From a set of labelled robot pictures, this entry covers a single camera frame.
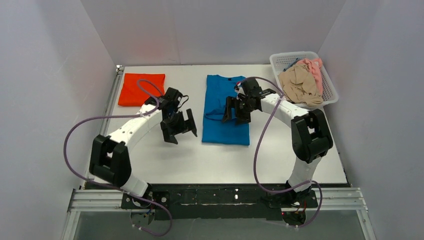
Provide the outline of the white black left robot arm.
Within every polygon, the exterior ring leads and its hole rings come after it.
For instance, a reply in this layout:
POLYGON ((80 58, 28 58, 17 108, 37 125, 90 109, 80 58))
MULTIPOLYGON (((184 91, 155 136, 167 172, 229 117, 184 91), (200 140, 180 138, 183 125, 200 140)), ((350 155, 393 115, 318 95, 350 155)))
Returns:
POLYGON ((130 153, 155 126, 160 126, 164 142, 171 144, 178 144, 179 134, 197 134, 192 109, 183 113, 172 105, 156 108, 153 104, 144 104, 117 130, 94 138, 89 172, 115 188, 143 197, 150 186, 133 175, 130 153))

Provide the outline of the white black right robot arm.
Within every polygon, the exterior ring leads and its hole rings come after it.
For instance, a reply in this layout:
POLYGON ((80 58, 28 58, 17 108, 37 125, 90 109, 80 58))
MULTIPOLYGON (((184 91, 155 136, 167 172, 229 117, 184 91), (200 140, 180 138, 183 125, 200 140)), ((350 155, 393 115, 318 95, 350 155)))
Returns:
POLYGON ((222 122, 235 119, 236 124, 250 122, 251 112, 259 110, 268 113, 290 127, 291 144, 295 163, 284 190, 270 190, 274 198, 285 204, 301 201, 311 191, 313 175, 321 159, 327 155, 334 142, 325 114, 320 109, 307 110, 276 93, 266 96, 228 96, 225 100, 222 122))

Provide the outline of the blue t shirt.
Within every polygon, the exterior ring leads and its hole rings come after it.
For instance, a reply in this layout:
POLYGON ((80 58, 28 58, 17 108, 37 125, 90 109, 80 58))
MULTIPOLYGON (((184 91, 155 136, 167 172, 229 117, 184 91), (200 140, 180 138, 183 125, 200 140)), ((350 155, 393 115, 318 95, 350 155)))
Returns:
POLYGON ((226 109, 226 98, 236 97, 234 87, 244 80, 244 76, 224 77, 208 75, 203 110, 203 130, 201 141, 218 145, 250 145, 250 129, 248 124, 236 125, 232 119, 222 122, 226 109))

